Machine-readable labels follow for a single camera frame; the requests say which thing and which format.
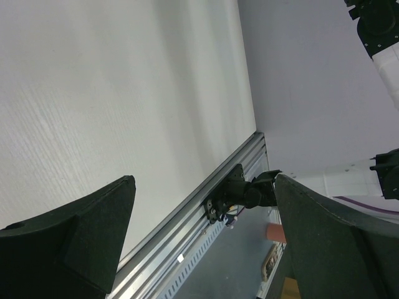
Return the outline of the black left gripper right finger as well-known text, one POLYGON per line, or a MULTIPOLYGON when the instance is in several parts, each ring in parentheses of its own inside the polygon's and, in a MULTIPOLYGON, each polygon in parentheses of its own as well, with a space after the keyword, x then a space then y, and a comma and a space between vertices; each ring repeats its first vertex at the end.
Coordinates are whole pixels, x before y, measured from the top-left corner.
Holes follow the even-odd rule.
POLYGON ((283 174, 275 187, 302 298, 398 298, 398 224, 283 174))

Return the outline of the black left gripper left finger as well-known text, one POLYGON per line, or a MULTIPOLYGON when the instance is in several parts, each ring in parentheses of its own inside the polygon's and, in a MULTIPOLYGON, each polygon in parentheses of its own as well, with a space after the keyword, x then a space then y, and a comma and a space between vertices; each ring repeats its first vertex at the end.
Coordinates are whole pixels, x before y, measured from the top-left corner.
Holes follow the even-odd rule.
POLYGON ((98 191, 1 229, 1 298, 105 298, 111 293, 136 184, 98 191))

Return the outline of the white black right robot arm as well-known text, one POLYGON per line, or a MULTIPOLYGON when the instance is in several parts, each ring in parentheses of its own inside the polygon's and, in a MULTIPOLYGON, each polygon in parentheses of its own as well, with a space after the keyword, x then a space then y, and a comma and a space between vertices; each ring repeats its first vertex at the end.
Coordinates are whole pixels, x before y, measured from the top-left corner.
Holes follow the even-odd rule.
MULTIPOLYGON (((398 108, 398 1, 345 1, 357 34, 398 108)), ((398 150, 375 157, 375 171, 385 199, 398 199, 398 150)))

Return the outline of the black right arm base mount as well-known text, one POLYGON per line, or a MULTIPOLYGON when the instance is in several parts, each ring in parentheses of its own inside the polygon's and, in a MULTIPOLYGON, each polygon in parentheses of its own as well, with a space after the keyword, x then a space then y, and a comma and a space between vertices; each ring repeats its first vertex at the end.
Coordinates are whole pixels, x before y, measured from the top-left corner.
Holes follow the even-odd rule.
POLYGON ((230 208, 242 206, 276 207, 275 181, 281 170, 265 171, 250 181, 245 180, 243 166, 237 164, 204 200, 206 217, 210 224, 223 222, 230 208))

